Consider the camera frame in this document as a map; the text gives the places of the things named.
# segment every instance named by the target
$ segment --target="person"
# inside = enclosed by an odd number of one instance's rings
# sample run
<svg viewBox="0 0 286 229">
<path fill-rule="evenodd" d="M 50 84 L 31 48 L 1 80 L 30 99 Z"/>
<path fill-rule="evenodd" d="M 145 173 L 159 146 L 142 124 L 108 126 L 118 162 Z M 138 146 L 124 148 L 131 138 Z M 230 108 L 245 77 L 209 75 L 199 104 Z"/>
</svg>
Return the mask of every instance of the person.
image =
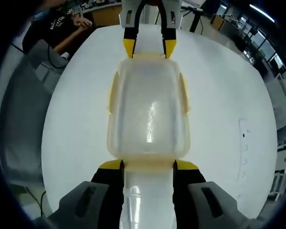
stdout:
<svg viewBox="0 0 286 229">
<path fill-rule="evenodd" d="M 73 55 L 83 41 L 92 33 L 92 22 L 81 16 L 66 14 L 58 7 L 44 9 L 33 16 L 23 42 L 28 53 L 39 41 L 45 40 L 56 52 Z"/>
</svg>

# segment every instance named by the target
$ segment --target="round white table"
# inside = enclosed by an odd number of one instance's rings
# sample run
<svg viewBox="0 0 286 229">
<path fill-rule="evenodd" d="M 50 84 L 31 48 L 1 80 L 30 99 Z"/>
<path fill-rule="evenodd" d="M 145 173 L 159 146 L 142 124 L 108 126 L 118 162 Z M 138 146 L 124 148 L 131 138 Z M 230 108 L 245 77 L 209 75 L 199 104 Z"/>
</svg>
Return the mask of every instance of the round white table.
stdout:
<svg viewBox="0 0 286 229">
<path fill-rule="evenodd" d="M 123 28 L 97 29 L 76 52 L 53 93 L 42 136 L 42 173 L 53 211 L 60 199 L 99 165 L 115 158 L 107 150 L 108 92 L 125 59 Z M 140 24 L 135 53 L 163 53 L 160 27 Z M 273 181 L 276 123 L 258 71 L 226 47 L 177 31 L 171 60 L 187 80 L 191 147 L 182 160 L 198 165 L 237 200 L 249 218 L 261 211 Z M 246 179 L 240 184 L 239 120 L 250 126 Z"/>
</svg>

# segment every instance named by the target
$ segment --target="gray chair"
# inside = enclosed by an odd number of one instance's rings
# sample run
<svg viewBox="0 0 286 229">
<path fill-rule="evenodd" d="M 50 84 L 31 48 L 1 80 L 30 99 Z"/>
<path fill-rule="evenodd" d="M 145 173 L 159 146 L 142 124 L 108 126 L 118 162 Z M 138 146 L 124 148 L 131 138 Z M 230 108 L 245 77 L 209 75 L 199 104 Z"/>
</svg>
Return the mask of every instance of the gray chair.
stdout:
<svg viewBox="0 0 286 229">
<path fill-rule="evenodd" d="M 43 186 L 41 140 L 52 92 L 67 61 L 39 41 L 12 74 L 0 110 L 0 162 L 8 182 Z"/>
</svg>

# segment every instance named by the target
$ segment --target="black t-shirt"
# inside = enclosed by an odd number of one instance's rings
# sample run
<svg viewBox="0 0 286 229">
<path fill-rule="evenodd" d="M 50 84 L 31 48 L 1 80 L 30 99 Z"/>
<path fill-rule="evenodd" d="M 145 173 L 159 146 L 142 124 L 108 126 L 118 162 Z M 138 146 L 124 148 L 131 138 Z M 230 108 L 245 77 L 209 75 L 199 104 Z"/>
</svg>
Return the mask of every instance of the black t-shirt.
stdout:
<svg viewBox="0 0 286 229">
<path fill-rule="evenodd" d="M 23 51 L 29 52 L 39 40 L 45 40 L 55 48 L 77 29 L 70 15 L 51 9 L 43 19 L 32 21 L 22 42 Z"/>
</svg>

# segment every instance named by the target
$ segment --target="plastic container lid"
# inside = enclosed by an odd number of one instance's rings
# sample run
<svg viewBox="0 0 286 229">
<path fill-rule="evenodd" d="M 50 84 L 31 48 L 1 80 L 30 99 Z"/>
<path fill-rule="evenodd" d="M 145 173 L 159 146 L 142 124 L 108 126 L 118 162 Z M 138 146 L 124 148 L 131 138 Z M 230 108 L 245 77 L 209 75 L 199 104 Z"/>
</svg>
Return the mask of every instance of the plastic container lid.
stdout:
<svg viewBox="0 0 286 229">
<path fill-rule="evenodd" d="M 108 149 L 117 158 L 184 156 L 190 147 L 187 96 L 177 64 L 160 56 L 122 61 L 114 77 Z"/>
</svg>

